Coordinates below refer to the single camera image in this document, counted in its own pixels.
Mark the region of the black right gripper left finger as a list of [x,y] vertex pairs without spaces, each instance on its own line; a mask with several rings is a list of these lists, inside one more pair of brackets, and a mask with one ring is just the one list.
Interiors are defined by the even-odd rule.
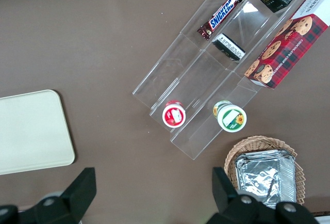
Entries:
[[49,196],[25,211],[1,206],[1,223],[79,223],[96,196],[95,168],[85,168],[59,196]]

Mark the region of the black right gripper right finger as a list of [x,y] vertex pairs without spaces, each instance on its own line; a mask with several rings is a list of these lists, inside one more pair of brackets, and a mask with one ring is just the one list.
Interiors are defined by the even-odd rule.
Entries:
[[218,212],[208,223],[316,223],[314,215],[294,202],[280,202],[275,209],[254,197],[238,194],[222,167],[212,169],[212,194]]

